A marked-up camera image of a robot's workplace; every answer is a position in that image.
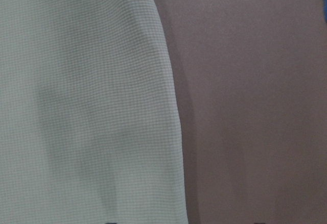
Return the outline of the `olive green long-sleeve shirt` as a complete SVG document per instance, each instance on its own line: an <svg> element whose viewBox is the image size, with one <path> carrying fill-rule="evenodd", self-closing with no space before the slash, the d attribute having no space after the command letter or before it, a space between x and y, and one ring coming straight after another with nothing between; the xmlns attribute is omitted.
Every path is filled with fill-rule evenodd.
<svg viewBox="0 0 327 224"><path fill-rule="evenodd" d="M1 223L187 223L154 0L1 0Z"/></svg>

